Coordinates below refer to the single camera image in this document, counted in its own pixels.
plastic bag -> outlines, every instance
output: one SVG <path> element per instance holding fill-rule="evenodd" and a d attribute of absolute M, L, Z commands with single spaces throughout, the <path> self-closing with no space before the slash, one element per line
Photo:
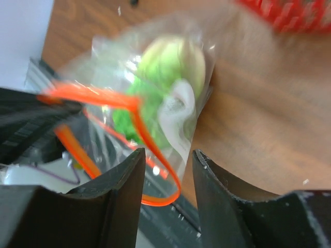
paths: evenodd
<path fill-rule="evenodd" d="M 67 81 L 50 91 L 88 104 L 89 127 L 71 129 L 84 149 L 87 136 L 93 141 L 92 155 L 74 154 L 80 148 L 72 134 L 59 138 L 92 178 L 145 147 L 146 177 L 163 196 L 144 195 L 142 203 L 170 204 L 180 194 L 197 118 L 211 92 L 215 46 L 198 23 L 178 13 L 114 40 L 95 38 L 92 53 L 68 65 L 60 73 Z"/>

wooden table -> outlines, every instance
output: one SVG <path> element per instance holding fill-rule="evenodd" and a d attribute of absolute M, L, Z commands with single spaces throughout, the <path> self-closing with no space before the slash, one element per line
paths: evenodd
<path fill-rule="evenodd" d="M 331 188 L 331 39 L 276 35 L 244 8 L 216 0 L 55 0 L 43 59 L 58 69 L 91 48 L 95 35 L 194 6 L 218 9 L 214 92 L 192 148 L 274 193 Z M 195 203 L 191 159 L 183 194 Z"/>

wooden surface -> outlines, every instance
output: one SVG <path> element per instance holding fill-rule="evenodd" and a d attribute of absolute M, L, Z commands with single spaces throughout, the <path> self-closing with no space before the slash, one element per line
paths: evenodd
<path fill-rule="evenodd" d="M 58 69 L 89 50 L 95 35 L 114 37 L 187 3 L 214 6 L 218 18 L 204 24 L 218 52 L 214 92 L 192 148 L 274 193 L 330 189 L 331 39 L 276 35 L 245 9 L 215 2 L 140 0 L 131 8 L 125 0 L 55 0 L 42 56 Z M 183 194 L 195 204 L 191 159 Z"/>

white spot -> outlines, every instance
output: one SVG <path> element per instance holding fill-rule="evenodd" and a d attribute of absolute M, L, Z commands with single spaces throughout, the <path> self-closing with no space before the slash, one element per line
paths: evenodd
<path fill-rule="evenodd" d="M 157 166 L 154 166 L 154 167 L 153 167 L 153 174 L 154 174 L 155 176 L 158 176 L 158 175 L 160 174 L 160 168 L 157 167 Z"/>

red mesh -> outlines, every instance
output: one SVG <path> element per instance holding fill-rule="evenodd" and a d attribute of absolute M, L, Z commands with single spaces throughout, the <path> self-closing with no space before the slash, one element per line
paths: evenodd
<path fill-rule="evenodd" d="M 331 6 L 326 0 L 238 0 L 277 31 L 331 33 Z"/>

